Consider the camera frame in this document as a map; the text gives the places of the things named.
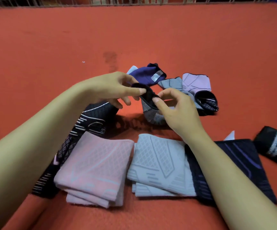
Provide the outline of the folded light grey socks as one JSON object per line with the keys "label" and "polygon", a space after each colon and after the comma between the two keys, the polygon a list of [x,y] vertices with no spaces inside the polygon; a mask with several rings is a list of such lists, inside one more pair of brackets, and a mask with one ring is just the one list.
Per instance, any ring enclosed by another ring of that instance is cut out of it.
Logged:
{"label": "folded light grey socks", "polygon": [[192,172],[179,140],[140,134],[127,173],[136,197],[196,197]]}

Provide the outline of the blue sock with white label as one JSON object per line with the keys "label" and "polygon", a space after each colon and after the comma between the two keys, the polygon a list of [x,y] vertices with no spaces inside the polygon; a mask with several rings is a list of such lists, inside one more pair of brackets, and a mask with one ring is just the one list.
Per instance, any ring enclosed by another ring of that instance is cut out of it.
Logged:
{"label": "blue sock with white label", "polygon": [[149,63],[147,66],[133,71],[130,75],[139,83],[148,86],[156,85],[159,81],[165,80],[167,77],[166,73],[159,68],[157,63]]}

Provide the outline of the grey sock with black cuff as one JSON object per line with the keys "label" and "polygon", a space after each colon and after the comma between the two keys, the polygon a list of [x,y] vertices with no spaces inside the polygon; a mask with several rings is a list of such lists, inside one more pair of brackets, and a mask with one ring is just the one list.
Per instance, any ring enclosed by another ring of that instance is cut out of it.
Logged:
{"label": "grey sock with black cuff", "polygon": [[140,100],[142,104],[143,114],[147,122],[159,126],[166,125],[167,123],[164,119],[164,116],[160,114],[159,109],[156,107],[152,100],[154,97],[159,96],[156,95],[156,93],[148,85],[144,85],[142,83],[134,83],[131,85],[131,87],[146,89],[146,92],[140,96]]}

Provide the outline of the folded navy socks purple lines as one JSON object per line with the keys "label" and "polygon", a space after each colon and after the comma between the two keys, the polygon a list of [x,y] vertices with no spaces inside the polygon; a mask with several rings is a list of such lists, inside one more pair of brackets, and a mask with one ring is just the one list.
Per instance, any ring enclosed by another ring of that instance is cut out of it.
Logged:
{"label": "folded navy socks purple lines", "polygon": [[[250,139],[216,141],[234,164],[268,197],[275,205],[277,198],[271,188],[254,143]],[[197,200],[203,205],[216,206],[203,172],[192,150],[185,145],[185,154],[192,173]]]}

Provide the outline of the grey patterned sock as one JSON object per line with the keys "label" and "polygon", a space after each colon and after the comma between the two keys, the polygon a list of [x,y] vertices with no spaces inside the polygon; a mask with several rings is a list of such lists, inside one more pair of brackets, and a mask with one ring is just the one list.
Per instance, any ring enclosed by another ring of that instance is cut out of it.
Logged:
{"label": "grey patterned sock", "polygon": [[181,77],[165,79],[165,80],[159,81],[157,84],[163,89],[174,88],[174,89],[177,89],[177,90],[181,91],[182,93],[190,96],[190,98],[194,102],[196,108],[199,110],[203,110],[203,108],[196,102],[194,95],[183,89]]}

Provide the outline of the black diamond-patterned sock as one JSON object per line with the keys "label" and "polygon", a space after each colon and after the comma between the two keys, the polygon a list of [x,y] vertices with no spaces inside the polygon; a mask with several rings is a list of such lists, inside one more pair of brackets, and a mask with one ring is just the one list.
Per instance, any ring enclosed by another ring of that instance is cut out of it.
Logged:
{"label": "black diamond-patterned sock", "polygon": [[195,101],[201,107],[197,109],[199,116],[214,116],[219,110],[217,99],[211,91],[198,91]]}

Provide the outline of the folded pink socks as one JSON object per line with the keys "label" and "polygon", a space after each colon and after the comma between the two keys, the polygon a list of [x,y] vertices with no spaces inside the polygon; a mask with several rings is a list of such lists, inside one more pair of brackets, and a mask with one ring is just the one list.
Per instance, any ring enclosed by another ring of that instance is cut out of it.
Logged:
{"label": "folded pink socks", "polygon": [[121,207],[130,139],[103,139],[85,132],[54,177],[56,187],[67,192],[66,201],[103,208]]}

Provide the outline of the person's left hand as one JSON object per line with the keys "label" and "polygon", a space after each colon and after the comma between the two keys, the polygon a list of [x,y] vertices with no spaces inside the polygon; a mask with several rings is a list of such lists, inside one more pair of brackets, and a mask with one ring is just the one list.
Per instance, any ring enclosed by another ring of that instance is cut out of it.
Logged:
{"label": "person's left hand", "polygon": [[84,94],[88,104],[110,102],[110,73],[81,81],[74,87]]}

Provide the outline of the lilac sock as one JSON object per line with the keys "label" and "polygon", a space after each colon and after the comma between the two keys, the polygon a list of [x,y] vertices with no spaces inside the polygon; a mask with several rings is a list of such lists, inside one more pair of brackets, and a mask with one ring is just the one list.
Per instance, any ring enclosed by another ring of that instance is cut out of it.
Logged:
{"label": "lilac sock", "polygon": [[209,77],[203,74],[184,73],[182,75],[182,90],[194,96],[200,91],[211,92]]}

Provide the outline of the black sock with grey stripes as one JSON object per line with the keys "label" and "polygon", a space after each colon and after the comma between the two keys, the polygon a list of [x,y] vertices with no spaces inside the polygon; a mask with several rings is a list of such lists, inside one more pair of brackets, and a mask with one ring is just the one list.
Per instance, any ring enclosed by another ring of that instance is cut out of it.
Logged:
{"label": "black sock with grey stripes", "polygon": [[264,126],[253,143],[259,154],[277,163],[277,129]]}

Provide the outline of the black sock with white lines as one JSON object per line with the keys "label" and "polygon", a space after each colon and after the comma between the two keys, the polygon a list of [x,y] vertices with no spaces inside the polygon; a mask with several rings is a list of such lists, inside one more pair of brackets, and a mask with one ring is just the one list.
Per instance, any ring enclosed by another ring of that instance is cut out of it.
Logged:
{"label": "black sock with white lines", "polygon": [[60,191],[54,183],[54,177],[66,162],[82,135],[89,132],[98,137],[103,137],[106,128],[114,122],[117,112],[118,108],[107,101],[88,105],[80,114],[79,119],[50,165],[33,186],[31,194],[41,198],[53,199]]}

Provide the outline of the person's right hand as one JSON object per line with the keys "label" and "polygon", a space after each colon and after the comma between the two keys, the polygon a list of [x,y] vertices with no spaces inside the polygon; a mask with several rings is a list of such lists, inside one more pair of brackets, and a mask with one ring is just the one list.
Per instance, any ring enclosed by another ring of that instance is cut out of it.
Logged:
{"label": "person's right hand", "polygon": [[167,123],[168,126],[184,141],[195,134],[205,134],[197,108],[190,96],[174,88],[164,89],[158,96],[173,110],[173,118]]}

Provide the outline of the person's left forearm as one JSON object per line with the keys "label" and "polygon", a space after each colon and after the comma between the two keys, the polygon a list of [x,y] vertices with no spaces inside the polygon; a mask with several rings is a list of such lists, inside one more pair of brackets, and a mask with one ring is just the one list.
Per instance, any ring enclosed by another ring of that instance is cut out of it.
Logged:
{"label": "person's left forearm", "polygon": [[80,82],[0,140],[0,229],[18,209],[88,105]]}

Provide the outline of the person's right forearm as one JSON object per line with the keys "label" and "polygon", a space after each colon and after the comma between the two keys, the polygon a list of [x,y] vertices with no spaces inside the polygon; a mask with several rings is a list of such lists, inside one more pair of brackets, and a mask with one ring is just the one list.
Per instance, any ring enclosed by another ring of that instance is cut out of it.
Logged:
{"label": "person's right forearm", "polygon": [[230,230],[277,230],[274,205],[208,136],[180,134],[205,176],[216,205]]}

